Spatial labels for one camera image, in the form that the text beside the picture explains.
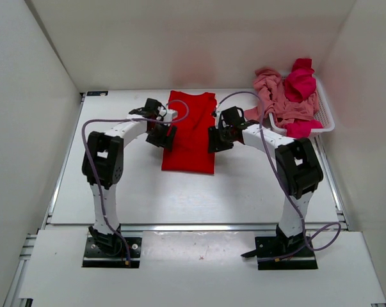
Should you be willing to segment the red t shirt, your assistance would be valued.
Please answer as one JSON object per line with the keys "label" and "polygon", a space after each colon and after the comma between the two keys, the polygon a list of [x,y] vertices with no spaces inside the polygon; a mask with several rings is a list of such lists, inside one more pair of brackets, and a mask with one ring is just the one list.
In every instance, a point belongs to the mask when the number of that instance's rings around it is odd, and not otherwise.
{"label": "red t shirt", "polygon": [[174,124],[177,128],[172,150],[163,152],[161,169],[214,174],[215,154],[208,152],[208,129],[215,125],[212,116],[217,101],[214,93],[205,92],[190,95],[181,91],[171,91],[170,109],[178,112],[178,117],[186,118]]}

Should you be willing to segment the magenta t shirt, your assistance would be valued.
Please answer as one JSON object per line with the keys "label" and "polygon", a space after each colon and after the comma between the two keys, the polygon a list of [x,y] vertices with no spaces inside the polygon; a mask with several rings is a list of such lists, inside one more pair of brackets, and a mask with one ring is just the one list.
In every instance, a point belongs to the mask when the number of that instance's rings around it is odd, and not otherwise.
{"label": "magenta t shirt", "polygon": [[[314,90],[317,90],[316,80],[313,77],[314,72],[310,58],[298,58],[293,64],[291,73],[284,81],[285,96],[295,102],[301,102],[308,98]],[[309,137],[311,129],[322,127],[319,121],[313,119],[311,121],[296,120],[284,128],[287,131],[287,136],[301,139]]]}

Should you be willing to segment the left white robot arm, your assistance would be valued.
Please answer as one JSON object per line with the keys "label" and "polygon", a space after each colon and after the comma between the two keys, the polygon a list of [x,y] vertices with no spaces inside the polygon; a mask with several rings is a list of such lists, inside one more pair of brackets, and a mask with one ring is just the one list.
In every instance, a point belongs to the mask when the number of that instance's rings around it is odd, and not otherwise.
{"label": "left white robot arm", "polygon": [[124,172],[124,149],[142,134],[154,146],[172,149],[178,112],[149,98],[124,119],[92,119],[81,128],[81,166],[93,195],[95,222],[89,227],[95,245],[108,256],[130,258],[117,216],[117,184]]}

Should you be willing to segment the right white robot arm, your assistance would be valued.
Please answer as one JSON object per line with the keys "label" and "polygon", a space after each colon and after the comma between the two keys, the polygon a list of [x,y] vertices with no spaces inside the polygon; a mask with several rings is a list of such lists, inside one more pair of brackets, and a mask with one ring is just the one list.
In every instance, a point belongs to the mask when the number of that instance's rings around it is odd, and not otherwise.
{"label": "right white robot arm", "polygon": [[284,137],[256,120],[245,120],[243,110],[230,107],[213,111],[216,124],[208,129],[210,153],[230,150],[240,142],[265,153],[284,195],[284,207],[277,225],[276,250],[293,254],[299,243],[313,249],[305,235],[309,202],[323,180],[323,171],[307,138]]}

